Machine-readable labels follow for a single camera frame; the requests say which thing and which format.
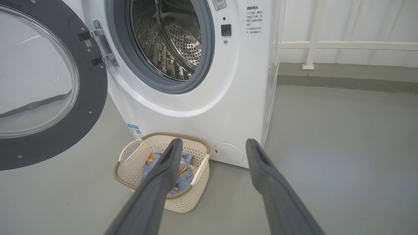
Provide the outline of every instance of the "washing machine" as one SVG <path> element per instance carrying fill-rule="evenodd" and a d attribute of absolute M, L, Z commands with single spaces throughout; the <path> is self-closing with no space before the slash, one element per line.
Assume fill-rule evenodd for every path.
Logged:
<path fill-rule="evenodd" d="M 107 91 L 135 138 L 207 141 L 248 167 L 263 146 L 284 0 L 0 0 L 0 169 L 65 151 Z"/>

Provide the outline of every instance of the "basket handle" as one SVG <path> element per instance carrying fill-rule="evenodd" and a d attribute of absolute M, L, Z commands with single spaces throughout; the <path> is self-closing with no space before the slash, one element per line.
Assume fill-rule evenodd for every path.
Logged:
<path fill-rule="evenodd" d="M 203 159 L 202 163 L 200 163 L 200 166 L 199 166 L 199 168 L 196 171 L 197 177 L 193 177 L 193 180 L 190 183 L 191 185 L 194 186 L 194 184 L 200 179 L 200 177 L 202 175 L 201 172 L 206 167 L 208 161 L 209 161 L 209 154 L 207 154 L 206 157 Z"/>
<path fill-rule="evenodd" d="M 126 161 L 128 161 L 131 157 L 132 157 L 132 155 L 136 152 L 133 152 L 125 161 L 124 160 L 122 160 L 123 159 L 123 156 L 125 155 L 125 153 L 126 153 L 126 151 L 130 148 L 130 147 L 132 147 L 132 145 L 134 145 L 134 144 L 136 144 L 136 143 L 141 143 L 140 145 L 139 145 L 139 147 L 137 148 L 137 149 L 139 149 L 139 148 L 141 148 L 142 147 L 142 143 L 143 143 L 144 141 L 142 140 L 142 139 L 139 139 L 139 140 L 134 140 L 134 141 L 132 141 L 131 143 L 129 143 L 128 145 L 126 145 L 124 148 L 123 148 L 123 150 L 122 150 L 122 152 L 120 153 L 120 155 L 119 155 L 119 162 L 120 163 L 125 163 Z"/>

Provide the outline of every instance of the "white wall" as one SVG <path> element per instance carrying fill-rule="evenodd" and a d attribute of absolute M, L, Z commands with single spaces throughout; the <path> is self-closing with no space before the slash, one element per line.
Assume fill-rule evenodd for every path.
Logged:
<path fill-rule="evenodd" d="M 283 42 L 311 40 L 319 1 L 286 1 Z M 326 0 L 318 40 L 418 42 L 418 0 L 363 1 Z M 280 62 L 305 63 L 308 50 L 281 49 Z M 313 62 L 418 67 L 418 51 L 315 49 Z"/>

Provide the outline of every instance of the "stainless steel drum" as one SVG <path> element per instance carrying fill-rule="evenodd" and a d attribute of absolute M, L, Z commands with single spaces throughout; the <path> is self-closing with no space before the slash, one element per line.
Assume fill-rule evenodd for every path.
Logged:
<path fill-rule="evenodd" d="M 133 0 L 131 24 L 139 49 L 157 71 L 179 81 L 192 76 L 201 34 L 190 0 Z"/>

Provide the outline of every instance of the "basket rim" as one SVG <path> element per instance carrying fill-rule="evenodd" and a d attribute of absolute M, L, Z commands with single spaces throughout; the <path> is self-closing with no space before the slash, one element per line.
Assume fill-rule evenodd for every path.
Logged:
<path fill-rule="evenodd" d="M 206 156 L 205 156 L 205 158 L 208 158 L 208 157 L 210 156 L 210 147 L 209 147 L 209 144 L 208 144 L 208 143 L 206 143 L 206 141 L 204 141 L 204 140 L 202 140 L 202 139 L 199 139 L 199 138 L 196 138 L 196 137 L 193 137 L 193 136 L 188 136 L 188 135 L 180 135 L 180 134 L 167 133 L 167 132 L 155 132 L 155 133 L 151 133 L 151 134 L 148 134 L 148 135 L 143 136 L 143 137 L 141 138 L 141 140 L 146 140 L 146 139 L 148 139 L 148 138 L 150 138 L 150 137 L 157 136 L 157 135 L 164 135 L 164 136 L 170 136 L 170 137 L 182 138 L 182 139 L 186 139 L 186 140 L 191 140 L 191 141 L 194 141 L 194 142 L 198 142 L 198 143 L 200 143 L 200 144 L 203 144 L 203 145 L 205 146 L 205 148 L 206 148 Z M 200 168 L 200 167 L 205 167 L 205 166 L 206 166 L 206 165 L 208 165 L 208 164 L 209 164 L 209 162 L 207 161 L 205 164 L 201 164 L 201 165 L 199 166 L 199 168 Z M 135 186 L 135 185 L 133 185 L 133 184 L 130 184 L 130 183 L 126 182 L 125 180 L 123 180 L 122 178 L 120 178 L 120 177 L 118 176 L 117 171 L 118 171 L 118 169 L 119 169 L 119 166 L 120 166 L 120 165 L 121 165 L 121 162 L 120 162 L 120 161 L 118 161 L 118 162 L 116 163 L 115 167 L 113 168 L 113 177 L 114 177 L 114 178 L 115 178 L 115 179 L 116 179 L 119 183 L 121 183 L 121 184 L 125 185 L 126 187 L 128 187 L 128 188 L 130 188 L 130 189 L 132 189 L 132 190 L 136 190 L 137 186 Z M 187 188 L 185 188 L 183 191 L 181 191 L 181 192 L 179 192 L 179 193 L 176 193 L 176 194 L 173 194 L 173 195 L 171 195 L 171 194 L 167 194 L 167 196 L 166 196 L 166 200 L 177 199 L 177 198 L 179 198 L 179 197 L 181 197 L 181 196 L 183 196 L 183 195 L 187 194 L 190 190 L 192 190 L 192 188 L 193 188 L 193 185 L 192 185 L 192 184 L 190 184 L 189 186 L 187 186 Z"/>

